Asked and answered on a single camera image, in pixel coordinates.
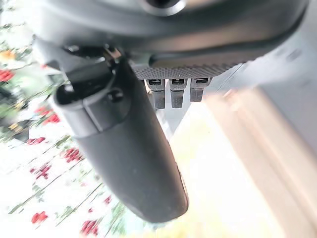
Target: green leaf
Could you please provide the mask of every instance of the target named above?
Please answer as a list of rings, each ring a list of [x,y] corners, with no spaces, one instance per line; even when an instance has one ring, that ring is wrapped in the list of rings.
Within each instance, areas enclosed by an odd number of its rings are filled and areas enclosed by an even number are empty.
[[[123,218],[120,218],[120,220],[116,222],[116,225],[111,228],[111,233],[112,235],[116,235],[116,234],[120,236],[126,235],[125,222]]]
[[[41,188],[39,186],[35,185],[35,186],[33,186],[32,190],[36,192],[38,190],[41,190]]]
[[[63,139],[61,139],[61,140],[59,140],[58,142],[56,142],[56,144],[55,144],[56,148],[59,149],[59,147],[60,147],[63,143],[65,143],[68,139],[70,139],[70,138],[71,138],[70,135],[64,136]]]
[[[70,207],[70,206],[67,206],[67,207],[65,208],[65,211],[64,211],[64,213],[62,214],[61,218],[65,217],[65,216],[67,217],[67,216],[70,215],[72,212],[73,212],[73,208]]]

